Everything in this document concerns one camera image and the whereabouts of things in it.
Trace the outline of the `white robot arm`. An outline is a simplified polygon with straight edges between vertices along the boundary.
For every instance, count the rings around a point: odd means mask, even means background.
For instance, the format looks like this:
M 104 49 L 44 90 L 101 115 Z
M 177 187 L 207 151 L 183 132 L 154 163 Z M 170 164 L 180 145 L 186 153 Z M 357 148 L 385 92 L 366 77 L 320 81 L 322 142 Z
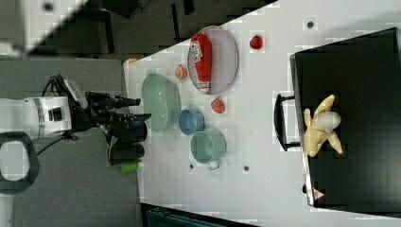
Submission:
M 88 92 L 83 98 L 72 95 L 27 97 L 1 100 L 2 133 L 23 132 L 32 140 L 66 136 L 100 128 L 107 137 L 131 132 L 141 141 L 147 136 L 149 113 L 119 113 L 123 107 L 137 106 L 139 98 Z

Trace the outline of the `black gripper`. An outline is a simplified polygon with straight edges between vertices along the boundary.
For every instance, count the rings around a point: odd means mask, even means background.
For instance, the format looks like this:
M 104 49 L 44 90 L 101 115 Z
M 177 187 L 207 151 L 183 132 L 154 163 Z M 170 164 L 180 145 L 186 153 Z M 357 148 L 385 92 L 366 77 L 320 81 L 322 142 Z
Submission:
M 87 131 L 105 122 L 107 108 L 102 101 L 110 99 L 109 94 L 85 92 L 82 96 L 71 96 L 69 106 L 74 131 Z M 115 97 L 108 104 L 109 108 L 120 109 L 129 106 L 139 106 L 140 98 Z M 145 121 L 151 118 L 150 113 L 115 113 L 105 123 L 107 131 L 143 129 Z

